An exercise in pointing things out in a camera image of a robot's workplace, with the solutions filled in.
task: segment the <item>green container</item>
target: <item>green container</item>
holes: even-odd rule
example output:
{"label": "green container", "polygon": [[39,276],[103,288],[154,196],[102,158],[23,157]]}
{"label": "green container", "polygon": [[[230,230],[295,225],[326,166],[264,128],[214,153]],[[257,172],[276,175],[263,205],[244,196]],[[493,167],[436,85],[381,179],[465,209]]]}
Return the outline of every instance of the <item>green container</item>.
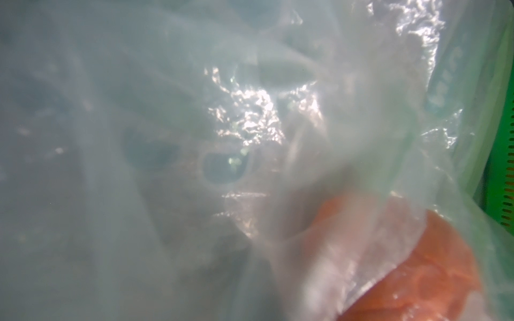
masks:
{"label": "green container", "polygon": [[514,72],[486,171],[485,212],[514,235]]}

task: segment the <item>translucent plastic bag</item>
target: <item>translucent plastic bag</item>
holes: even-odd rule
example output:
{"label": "translucent plastic bag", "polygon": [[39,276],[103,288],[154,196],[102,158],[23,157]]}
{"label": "translucent plastic bag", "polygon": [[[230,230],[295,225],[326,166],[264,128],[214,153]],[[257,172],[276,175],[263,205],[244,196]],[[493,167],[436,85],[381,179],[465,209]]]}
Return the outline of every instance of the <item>translucent plastic bag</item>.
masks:
{"label": "translucent plastic bag", "polygon": [[508,1],[314,4],[268,0],[248,4],[245,0],[191,0],[179,11],[280,38],[319,59],[332,49],[326,36],[329,32],[322,29],[314,41],[309,37],[325,21],[329,21],[327,26],[337,25],[338,11],[328,8],[345,5],[358,8],[353,14],[365,7],[367,17],[359,16],[359,30],[378,26],[378,36],[367,51],[379,50],[379,56],[400,61],[412,80],[426,86],[425,110],[434,116],[427,122],[427,132],[435,127],[446,129],[460,184],[473,195],[498,127],[512,64],[512,5]]}
{"label": "translucent plastic bag", "polygon": [[[0,65],[3,319],[335,319],[426,209],[474,248],[473,315],[504,316],[449,118],[424,108],[439,42],[385,2],[275,4],[27,6]],[[417,10],[420,31],[463,8]]]}

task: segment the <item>plastic bag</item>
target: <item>plastic bag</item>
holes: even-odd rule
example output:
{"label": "plastic bag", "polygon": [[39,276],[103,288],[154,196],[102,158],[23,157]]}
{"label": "plastic bag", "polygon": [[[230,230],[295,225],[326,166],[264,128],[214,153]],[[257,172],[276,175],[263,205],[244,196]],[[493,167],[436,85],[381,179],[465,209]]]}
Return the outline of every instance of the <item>plastic bag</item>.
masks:
{"label": "plastic bag", "polygon": [[[303,54],[321,55],[323,50],[319,48],[325,47],[314,42],[318,49],[307,48],[305,44],[313,43],[308,40],[309,32],[319,28],[319,21],[334,19],[327,12],[333,4],[267,1],[253,5],[237,0],[192,0],[180,12],[242,30],[250,26],[253,32],[272,37],[278,34],[285,44]],[[427,123],[426,131],[446,128],[447,146],[453,153],[460,184],[473,195],[494,140],[507,90],[512,63],[512,15],[505,12],[510,11],[511,4],[465,1],[414,5],[406,1],[369,1],[361,5],[366,5],[370,23],[383,28],[375,39],[374,45],[379,48],[375,50],[382,51],[380,56],[389,60],[399,59],[408,66],[405,69],[417,75],[412,79],[426,85],[425,110],[435,116]],[[301,14],[302,9],[309,12],[307,17]],[[281,19],[270,14],[272,11],[281,12]],[[265,22],[272,18],[274,24]],[[323,37],[318,34],[316,41],[320,39]],[[386,54],[399,47],[405,50]]]}
{"label": "plastic bag", "polygon": [[[427,208],[474,247],[506,318],[451,117],[424,107],[464,7],[28,5],[1,52],[3,319],[334,319],[411,255]],[[373,201],[309,228],[347,191]]]}

